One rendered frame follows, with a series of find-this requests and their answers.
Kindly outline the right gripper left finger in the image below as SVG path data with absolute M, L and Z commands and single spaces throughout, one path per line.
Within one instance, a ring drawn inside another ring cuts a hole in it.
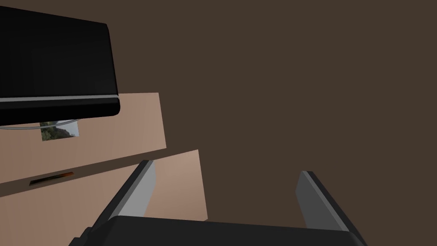
M 153 194 L 156 179 L 154 161 L 141 161 L 98 216 L 92 229 L 96 230 L 114 216 L 143 217 Z

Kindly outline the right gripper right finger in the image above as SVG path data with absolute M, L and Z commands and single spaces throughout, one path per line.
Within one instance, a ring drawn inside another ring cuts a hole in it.
M 307 228 L 357 234 L 356 228 L 314 172 L 300 173 L 295 193 Z

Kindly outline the tan wooden shelf unit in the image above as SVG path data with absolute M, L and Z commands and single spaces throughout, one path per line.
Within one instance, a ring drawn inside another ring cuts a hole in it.
M 77 137 L 0 129 L 0 246 L 68 246 L 91 227 L 146 153 L 165 149 L 159 94 L 121 94 L 116 116 Z

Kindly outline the black flat television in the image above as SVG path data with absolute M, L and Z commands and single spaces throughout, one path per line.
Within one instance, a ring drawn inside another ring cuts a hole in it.
M 0 6 L 0 127 L 119 112 L 105 23 Z

